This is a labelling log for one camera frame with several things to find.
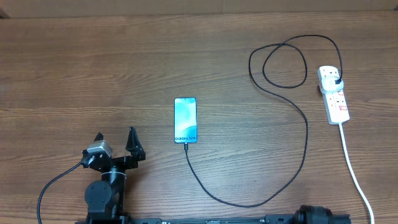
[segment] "wood grain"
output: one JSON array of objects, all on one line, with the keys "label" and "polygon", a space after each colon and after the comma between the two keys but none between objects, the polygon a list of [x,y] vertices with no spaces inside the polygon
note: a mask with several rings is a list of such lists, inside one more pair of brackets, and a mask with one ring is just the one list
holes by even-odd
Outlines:
[{"label": "wood grain", "polygon": [[[248,205],[282,187],[300,164],[305,125],[286,102],[255,88],[248,57],[300,34],[327,35],[341,49],[351,162],[376,223],[396,223],[397,20],[396,12],[1,20],[0,223],[37,223],[43,186],[74,165],[98,131],[123,155],[129,126],[147,153],[127,172],[126,210],[134,217],[259,217],[307,204],[368,223],[317,87],[317,68],[338,65],[327,40],[292,41],[309,71],[305,84],[292,90],[261,80],[270,50],[253,58],[258,82],[295,102],[309,121],[304,168],[269,203],[244,209],[212,200],[173,142],[174,98],[195,96],[199,142],[189,154],[208,190]],[[304,67],[296,51],[282,48],[266,72],[292,85]],[[83,220],[84,190],[99,177],[79,168],[54,183],[42,202],[44,223]]]}]

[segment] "smartphone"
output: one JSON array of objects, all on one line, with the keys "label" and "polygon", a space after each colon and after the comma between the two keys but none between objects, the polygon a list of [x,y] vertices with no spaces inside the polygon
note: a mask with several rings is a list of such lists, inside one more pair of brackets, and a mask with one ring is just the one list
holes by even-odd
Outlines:
[{"label": "smartphone", "polygon": [[198,141],[197,99],[176,98],[174,100],[175,143]]}]

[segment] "power strip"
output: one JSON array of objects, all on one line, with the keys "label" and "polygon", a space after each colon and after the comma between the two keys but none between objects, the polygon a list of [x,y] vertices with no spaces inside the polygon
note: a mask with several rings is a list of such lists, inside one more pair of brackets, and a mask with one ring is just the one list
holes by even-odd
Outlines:
[{"label": "power strip", "polygon": [[344,97],[344,83],[336,84],[335,80],[339,78],[338,69],[333,66],[322,66],[318,69],[319,88],[322,92],[323,102],[325,104],[326,116],[329,124],[338,124],[341,134],[341,143],[343,144],[344,156],[346,158],[348,170],[353,178],[355,187],[364,200],[370,216],[371,224],[374,224],[374,216],[370,203],[356,180],[354,170],[349,161],[346,140],[343,131],[343,123],[349,120],[346,98]]},{"label": "power strip", "polygon": [[318,79],[321,88],[326,116],[329,124],[344,123],[349,120],[347,102],[343,90],[322,91],[325,80],[339,78],[338,69],[333,66],[322,66],[318,69]]}]

